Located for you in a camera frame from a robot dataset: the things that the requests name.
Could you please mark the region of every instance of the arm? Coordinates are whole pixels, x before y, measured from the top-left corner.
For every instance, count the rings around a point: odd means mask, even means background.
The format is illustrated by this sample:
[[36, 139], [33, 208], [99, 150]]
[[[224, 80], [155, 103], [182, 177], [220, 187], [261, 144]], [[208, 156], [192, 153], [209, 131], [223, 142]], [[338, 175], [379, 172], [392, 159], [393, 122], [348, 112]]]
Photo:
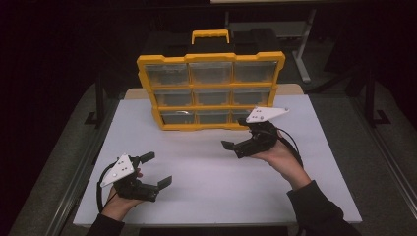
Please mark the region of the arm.
[[267, 162], [290, 183], [292, 190], [288, 192], [288, 197], [297, 221], [306, 229], [307, 235], [361, 235], [343, 220], [343, 211], [327, 199], [282, 142], [277, 141], [270, 150], [252, 157]]
[[[140, 169], [138, 169], [138, 177], [142, 177]], [[142, 200], [128, 200], [120, 198], [114, 187], [111, 188], [108, 195], [107, 203], [103, 211], [97, 216], [92, 224], [87, 236], [116, 236], [120, 235], [125, 223], [123, 218], [129, 210], [139, 204]]]

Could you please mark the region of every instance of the yellow carrying handle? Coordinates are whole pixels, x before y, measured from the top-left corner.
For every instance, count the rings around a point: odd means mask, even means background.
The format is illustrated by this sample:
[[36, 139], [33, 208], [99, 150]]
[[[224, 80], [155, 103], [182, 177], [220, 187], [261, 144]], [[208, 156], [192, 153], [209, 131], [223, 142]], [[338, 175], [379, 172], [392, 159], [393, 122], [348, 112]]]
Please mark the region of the yellow carrying handle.
[[229, 30], [227, 29], [213, 29], [213, 30], [194, 30], [191, 38], [191, 44], [194, 44], [196, 37], [221, 37], [225, 36], [227, 43], [229, 43]]

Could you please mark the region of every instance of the person's right hand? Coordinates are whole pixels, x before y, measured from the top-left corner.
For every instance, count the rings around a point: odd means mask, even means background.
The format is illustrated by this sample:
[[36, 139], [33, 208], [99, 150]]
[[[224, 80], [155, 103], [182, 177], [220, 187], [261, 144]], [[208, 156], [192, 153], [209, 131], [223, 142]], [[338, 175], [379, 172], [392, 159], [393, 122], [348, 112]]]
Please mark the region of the person's right hand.
[[270, 150], [256, 153], [251, 157], [266, 161], [291, 184], [293, 190], [300, 189], [311, 182], [306, 171], [280, 140], [276, 141], [275, 146]]

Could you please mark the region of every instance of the black wire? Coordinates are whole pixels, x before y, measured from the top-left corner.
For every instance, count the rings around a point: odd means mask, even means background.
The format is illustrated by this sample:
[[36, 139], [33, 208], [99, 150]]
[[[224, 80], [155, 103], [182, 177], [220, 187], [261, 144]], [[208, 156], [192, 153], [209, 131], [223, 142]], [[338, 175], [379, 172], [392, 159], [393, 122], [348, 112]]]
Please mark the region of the black wire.
[[272, 136], [274, 138], [278, 138], [279, 139], [279, 136], [277, 136], [277, 135], [275, 135], [273, 133], [270, 133], [268, 131], [265, 131], [265, 130], [252, 130], [252, 134], [254, 134], [254, 133], [261, 133], [261, 134], [269, 135], [269, 136]]
[[114, 196], [116, 196], [116, 195], [117, 195], [117, 192], [116, 192], [116, 193], [114, 193], [114, 195], [113, 195], [113, 196], [111, 196], [111, 198], [107, 200], [107, 202], [105, 203], [105, 205], [104, 205], [104, 207], [103, 207], [103, 208], [105, 208], [105, 207], [108, 205], [108, 203], [110, 203], [110, 201], [111, 201], [111, 200], [114, 198]]
[[282, 131], [283, 133], [285, 133], [291, 139], [292, 143], [294, 143], [294, 145], [295, 145], [295, 149], [297, 150], [298, 154], [300, 154], [300, 151], [298, 150], [297, 144], [295, 143], [294, 139], [292, 139], [292, 137], [286, 131], [284, 131], [282, 129], [279, 129], [279, 128], [276, 128], [276, 129], [278, 131]]
[[103, 170], [103, 172], [101, 173], [100, 179], [99, 179], [99, 180], [98, 180], [98, 182], [97, 182], [97, 189], [96, 189], [96, 192], [95, 192], [95, 197], [96, 197], [96, 199], [97, 199], [97, 208], [98, 208], [98, 212], [100, 212], [100, 213], [103, 211], [103, 208], [104, 208], [104, 206], [103, 206], [103, 201], [102, 201], [102, 196], [101, 196], [101, 186], [100, 186], [100, 184], [101, 184], [101, 182], [103, 181], [104, 175], [107, 173], [107, 171], [108, 171], [109, 169], [113, 168], [113, 166], [116, 164], [116, 162], [117, 162], [117, 160], [116, 160], [114, 163], [112, 163], [112, 164], [110, 164], [109, 166], [107, 166], [107, 167]]

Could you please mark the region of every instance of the black sleeve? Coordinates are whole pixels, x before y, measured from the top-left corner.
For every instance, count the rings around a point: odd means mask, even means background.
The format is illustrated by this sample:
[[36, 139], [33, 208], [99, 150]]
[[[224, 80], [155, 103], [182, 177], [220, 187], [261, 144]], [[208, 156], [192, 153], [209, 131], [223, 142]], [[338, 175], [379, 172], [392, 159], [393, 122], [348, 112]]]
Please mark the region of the black sleeve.
[[122, 232], [123, 226], [125, 226], [124, 222], [99, 214], [87, 236], [118, 236]]
[[300, 227], [308, 236], [357, 236], [361, 235], [343, 220], [343, 211], [322, 193], [316, 181], [287, 193]]

